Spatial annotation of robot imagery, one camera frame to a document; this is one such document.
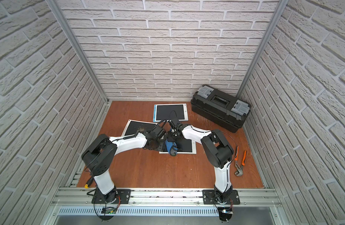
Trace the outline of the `blue microfiber cleaning mitt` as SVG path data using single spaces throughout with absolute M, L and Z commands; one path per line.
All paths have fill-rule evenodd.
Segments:
M 165 140 L 165 143 L 163 145 L 163 151 L 168 152 L 169 155 L 175 157 L 177 155 L 177 152 L 179 151 L 179 148 L 176 142 L 170 142 L 168 140 Z

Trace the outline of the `white drawing tablet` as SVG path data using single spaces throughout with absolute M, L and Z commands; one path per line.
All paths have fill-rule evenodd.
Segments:
M 141 133 L 151 131 L 155 126 L 156 123 L 153 122 L 128 120 L 123 130 L 122 136 L 134 135 L 137 131 Z
M 177 152 L 178 154 L 196 154 L 196 143 L 195 141 L 187 140 L 187 139 L 181 139 L 176 142 L 179 151 Z M 162 147 L 162 152 L 160 154 L 168 154 L 168 152 L 163 151 Z

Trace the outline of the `blue-edged drawing tablet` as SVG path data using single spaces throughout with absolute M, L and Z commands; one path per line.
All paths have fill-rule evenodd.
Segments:
M 187 104 L 156 104 L 154 105 L 153 122 L 178 118 L 179 121 L 188 121 Z

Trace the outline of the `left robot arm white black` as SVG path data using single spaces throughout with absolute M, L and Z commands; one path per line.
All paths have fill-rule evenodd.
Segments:
M 109 173 L 115 155 L 133 149 L 160 151 L 167 132 L 160 125 L 151 130 L 137 131 L 130 136 L 108 137 L 99 135 L 82 153 L 82 160 L 89 169 L 101 194 L 115 193 L 115 184 Z

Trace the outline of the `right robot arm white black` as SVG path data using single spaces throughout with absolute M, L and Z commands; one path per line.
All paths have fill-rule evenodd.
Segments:
M 208 161 L 215 171 L 215 196 L 224 201 L 232 192 L 230 165 L 234 149 L 229 144 L 222 131 L 204 130 L 189 124 L 181 123 L 177 118 L 169 121 L 171 140 L 187 139 L 202 145 Z

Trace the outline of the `black toolbox grey latches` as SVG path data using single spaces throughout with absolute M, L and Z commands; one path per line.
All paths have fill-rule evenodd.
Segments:
M 251 105 L 208 85 L 201 86 L 191 99 L 192 111 L 232 133 L 243 127 Z

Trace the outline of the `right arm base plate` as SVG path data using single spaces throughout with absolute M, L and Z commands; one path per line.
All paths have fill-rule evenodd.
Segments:
M 202 190 L 202 199 L 205 205 L 207 204 L 215 204 L 223 205 L 228 204 L 230 205 L 231 202 L 233 205 L 240 204 L 240 197 L 237 190 L 229 189 L 225 193 L 220 193 L 217 190 L 213 189 L 204 189 Z

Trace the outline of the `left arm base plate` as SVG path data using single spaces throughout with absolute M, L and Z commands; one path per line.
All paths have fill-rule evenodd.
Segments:
M 106 195 L 96 188 L 93 194 L 93 204 L 128 204 L 130 199 L 131 189 L 113 189 Z

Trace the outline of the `aluminium mounting rail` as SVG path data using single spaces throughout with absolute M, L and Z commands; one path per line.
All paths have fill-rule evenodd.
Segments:
M 59 188 L 52 200 L 60 206 L 104 206 L 102 196 L 95 197 L 93 188 Z M 122 206 L 220 206 L 212 189 L 203 188 L 119 188 L 120 196 L 113 204 Z M 276 191 L 264 188 L 238 188 L 224 200 L 224 206 L 281 207 Z

